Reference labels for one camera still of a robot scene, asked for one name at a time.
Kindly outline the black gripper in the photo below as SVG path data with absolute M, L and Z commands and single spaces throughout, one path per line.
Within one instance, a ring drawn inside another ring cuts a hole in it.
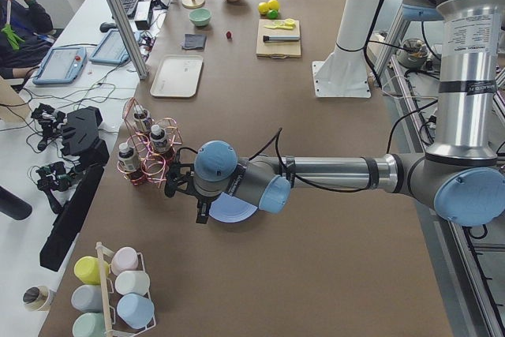
M 180 159 L 182 149 L 178 149 L 174 154 L 174 159 L 166 172 L 164 193 L 172 198 L 176 192 L 184 193 L 195 197 L 197 202 L 196 223 L 206 224 L 210 215 L 211 202 L 216 200 L 219 195 L 204 194 L 195 185 L 195 171 L 193 163 L 182 163 Z

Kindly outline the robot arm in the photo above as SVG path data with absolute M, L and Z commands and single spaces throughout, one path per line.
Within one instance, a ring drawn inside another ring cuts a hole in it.
M 205 228 L 248 230 L 291 216 L 324 221 L 337 209 L 368 212 L 374 204 L 384 205 L 387 195 L 365 188 L 365 157 L 384 153 L 390 128 L 381 91 L 366 88 L 363 98 L 323 98 L 312 86 L 310 69 L 329 52 L 336 33 L 364 39 L 359 25 L 370 23 L 377 0 L 279 0 L 282 15 L 298 19 L 301 33 L 301 57 L 280 60 L 256 55 L 259 1 L 206 0 L 212 17 L 204 29 L 208 41 L 197 94 L 167 102 L 167 110 L 193 148 L 224 140 L 239 155 L 268 154 L 271 137 L 279 133 L 285 155 L 303 161 L 343 156 L 358 172 L 359 190 L 332 193 L 303 185 L 278 215 L 241 214 L 231 223 L 212 217 Z

